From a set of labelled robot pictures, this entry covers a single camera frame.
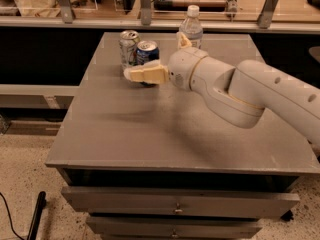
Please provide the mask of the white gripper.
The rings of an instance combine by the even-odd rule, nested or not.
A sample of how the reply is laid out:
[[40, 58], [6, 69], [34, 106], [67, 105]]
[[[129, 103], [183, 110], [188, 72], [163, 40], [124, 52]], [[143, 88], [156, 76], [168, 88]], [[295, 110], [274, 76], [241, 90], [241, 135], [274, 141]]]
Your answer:
[[192, 43], [184, 33], [177, 32], [176, 37], [177, 48], [180, 50], [170, 56], [167, 67], [159, 60], [153, 60], [144, 65], [126, 68], [124, 77], [131, 82], [147, 84], [163, 84], [170, 79], [176, 87], [190, 91], [193, 71], [203, 58], [208, 57], [208, 53], [191, 47]]

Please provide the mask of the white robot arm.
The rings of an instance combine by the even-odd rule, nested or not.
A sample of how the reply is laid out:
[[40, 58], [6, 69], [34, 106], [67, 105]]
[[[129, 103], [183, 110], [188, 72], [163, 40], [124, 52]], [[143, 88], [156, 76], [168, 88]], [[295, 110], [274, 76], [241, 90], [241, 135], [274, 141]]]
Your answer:
[[131, 82], [174, 86], [199, 94], [208, 109], [227, 122], [252, 128], [269, 109], [314, 145], [320, 145], [320, 90], [255, 60], [236, 66], [193, 47], [177, 34], [178, 50], [166, 65], [158, 60], [129, 67]]

